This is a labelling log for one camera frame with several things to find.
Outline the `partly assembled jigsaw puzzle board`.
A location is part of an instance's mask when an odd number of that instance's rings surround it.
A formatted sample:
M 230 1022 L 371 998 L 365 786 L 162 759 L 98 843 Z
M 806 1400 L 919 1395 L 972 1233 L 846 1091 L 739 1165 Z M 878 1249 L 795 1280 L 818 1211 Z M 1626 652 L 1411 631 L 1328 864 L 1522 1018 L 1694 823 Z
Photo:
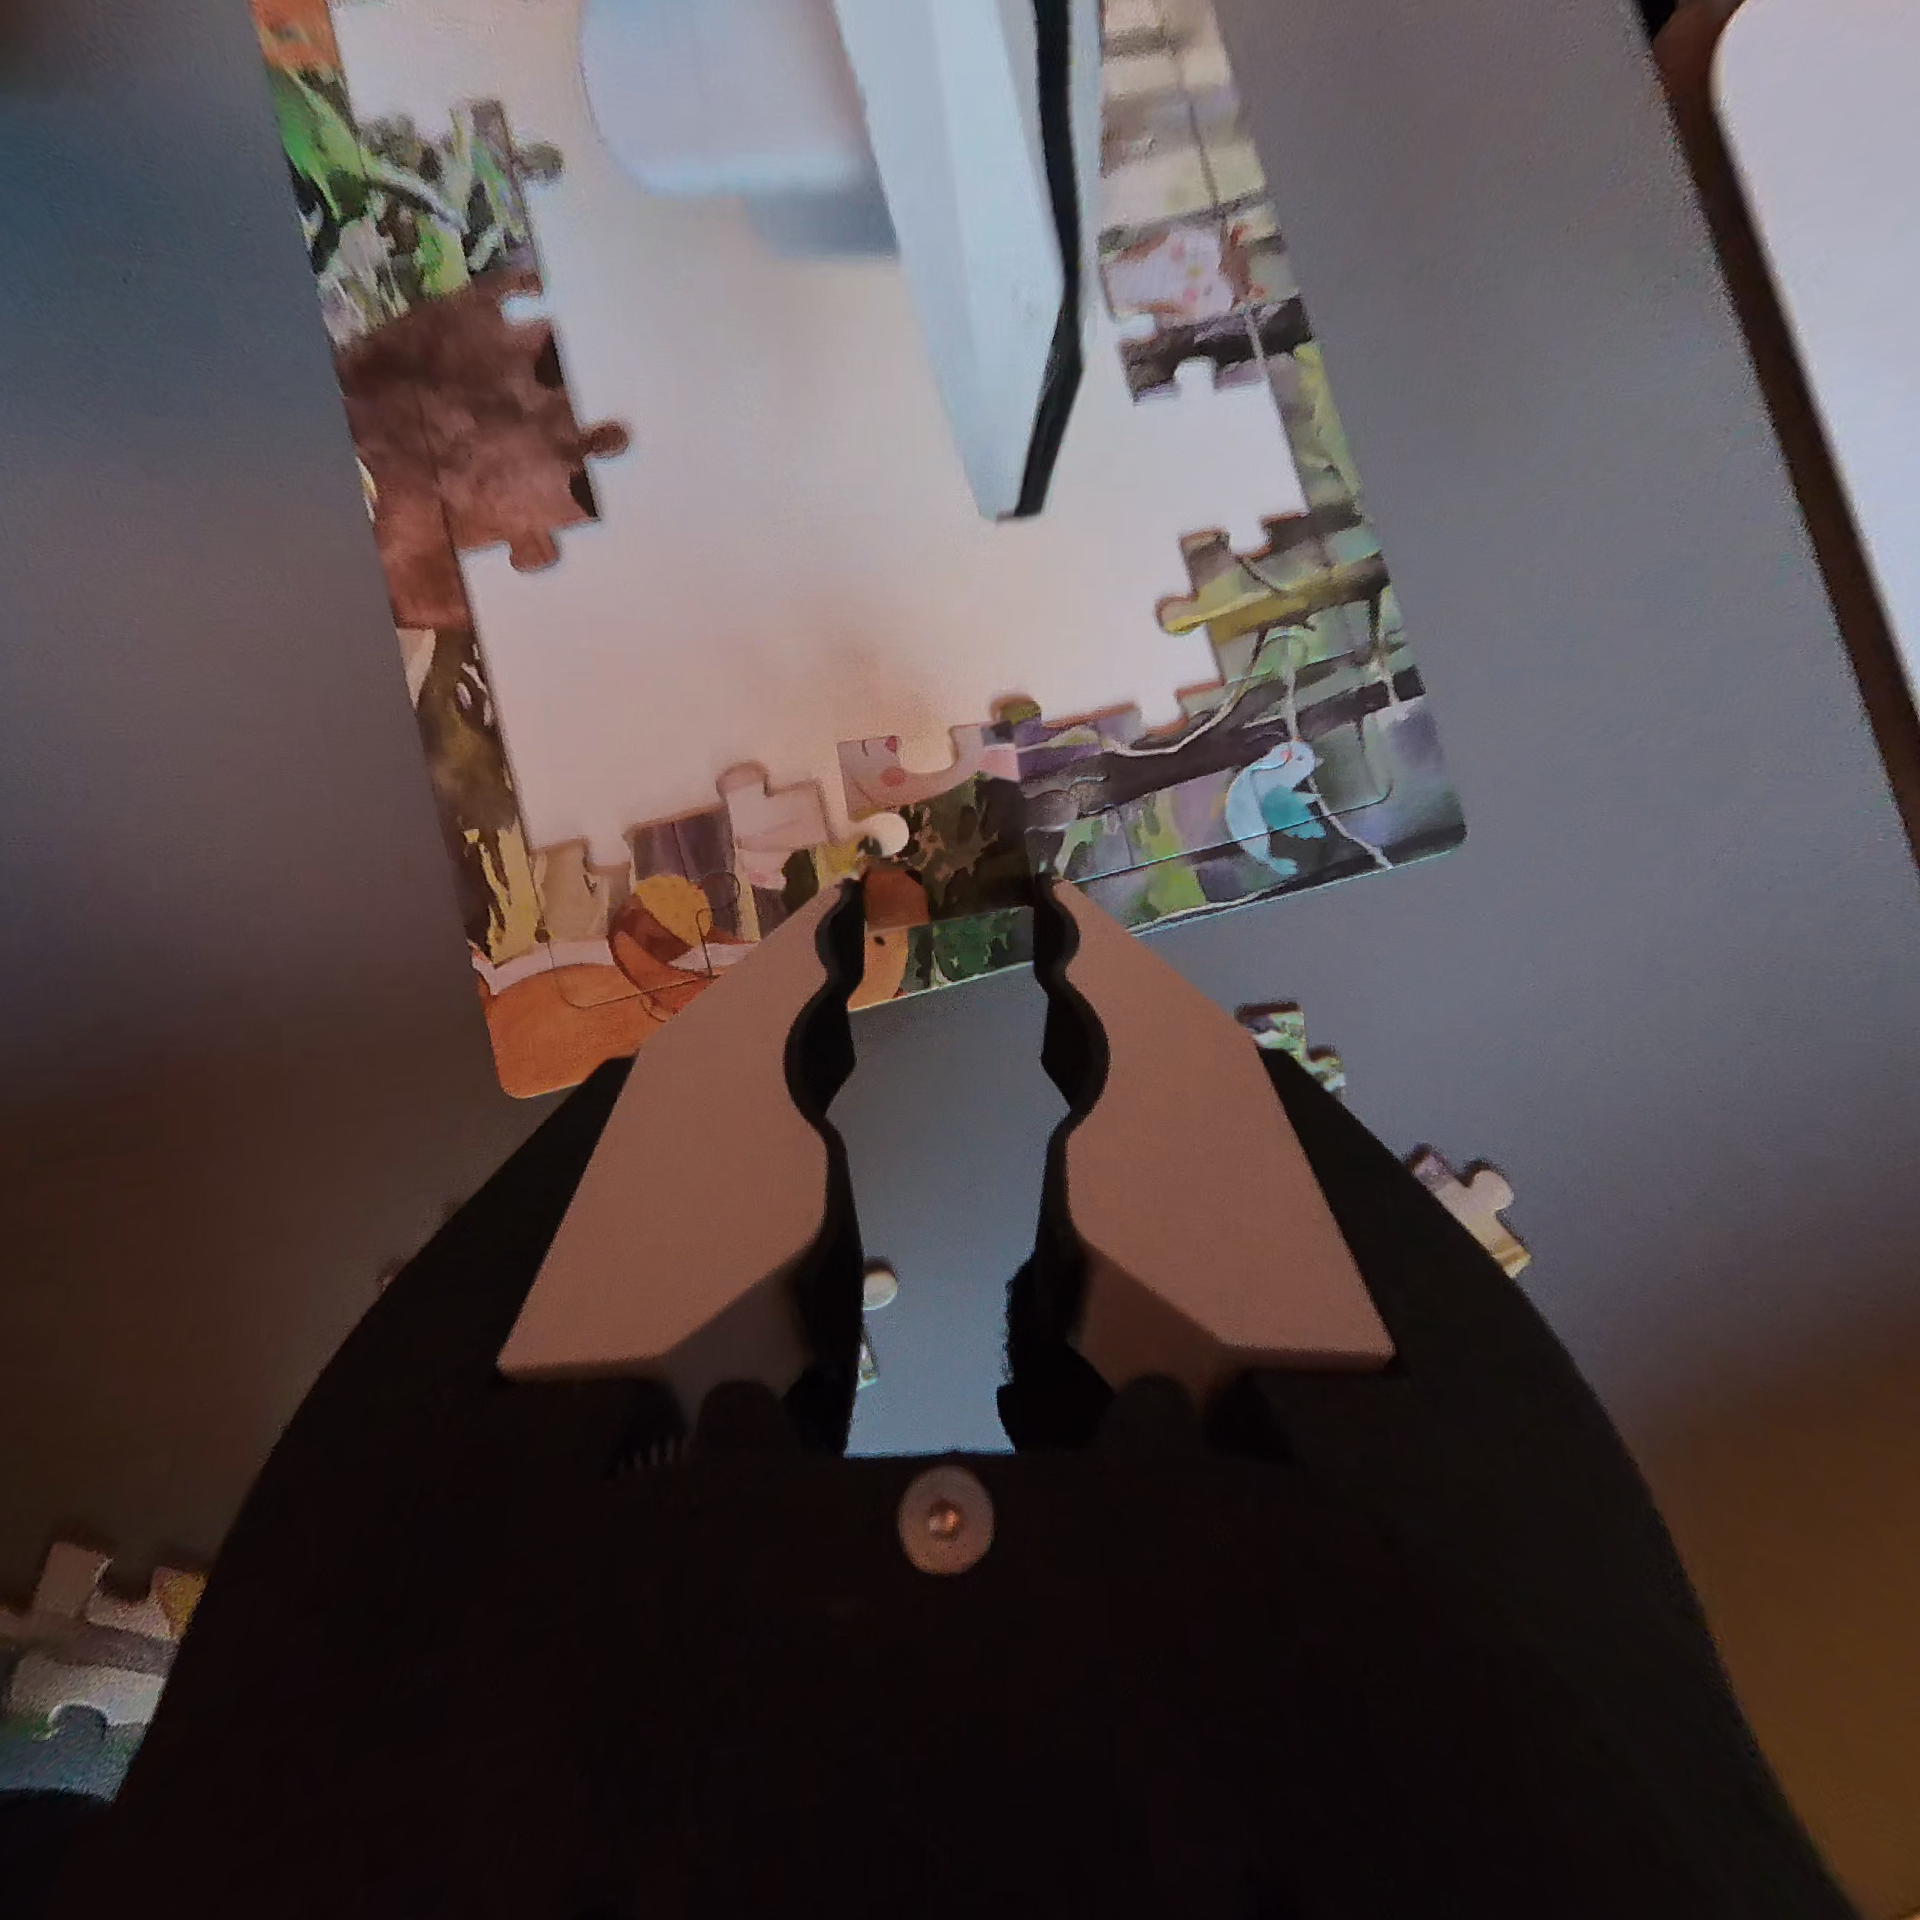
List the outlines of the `partly assembled jigsaw puzzle board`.
M 1219 5 L 1085 8 L 1085 359 L 981 516 L 894 253 L 631 179 L 584 5 L 251 5 L 497 1079 L 871 881 L 856 1006 L 1459 848 Z

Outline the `white stand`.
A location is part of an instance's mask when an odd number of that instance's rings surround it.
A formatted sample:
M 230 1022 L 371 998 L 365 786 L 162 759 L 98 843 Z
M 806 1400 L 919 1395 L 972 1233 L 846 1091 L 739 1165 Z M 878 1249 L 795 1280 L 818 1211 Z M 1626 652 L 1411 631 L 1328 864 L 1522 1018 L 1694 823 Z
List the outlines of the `white stand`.
M 1918 6 L 1747 2 L 1711 93 L 1910 695 L 1918 690 Z

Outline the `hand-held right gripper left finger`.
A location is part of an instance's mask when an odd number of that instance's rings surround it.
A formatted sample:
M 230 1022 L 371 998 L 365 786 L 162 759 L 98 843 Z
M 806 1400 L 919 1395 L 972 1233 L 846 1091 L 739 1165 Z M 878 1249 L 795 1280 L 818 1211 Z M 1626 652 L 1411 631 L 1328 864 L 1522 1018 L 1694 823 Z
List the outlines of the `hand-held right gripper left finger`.
M 865 945 L 858 885 L 827 886 L 640 1045 L 501 1348 L 509 1381 L 853 1409 L 865 1253 L 831 1111 Z

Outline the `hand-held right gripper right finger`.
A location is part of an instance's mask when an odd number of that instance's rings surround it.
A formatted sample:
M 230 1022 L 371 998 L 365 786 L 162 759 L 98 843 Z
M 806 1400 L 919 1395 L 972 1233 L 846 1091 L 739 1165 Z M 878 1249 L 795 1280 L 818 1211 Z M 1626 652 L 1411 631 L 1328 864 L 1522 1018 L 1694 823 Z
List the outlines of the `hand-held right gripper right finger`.
M 1025 1360 L 1196 1409 L 1255 1374 L 1384 1372 L 1395 1341 L 1257 1045 L 1066 881 L 1043 885 L 1032 945 L 1065 1114 Z

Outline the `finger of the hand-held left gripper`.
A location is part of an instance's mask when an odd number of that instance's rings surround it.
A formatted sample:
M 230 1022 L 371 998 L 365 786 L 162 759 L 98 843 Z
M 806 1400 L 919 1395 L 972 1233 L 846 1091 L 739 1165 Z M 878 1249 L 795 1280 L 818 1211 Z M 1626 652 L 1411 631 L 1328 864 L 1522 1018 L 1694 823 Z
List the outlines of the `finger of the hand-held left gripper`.
M 584 5 L 583 80 L 640 188 L 896 255 L 978 514 L 1044 511 L 1086 356 L 1085 5 Z

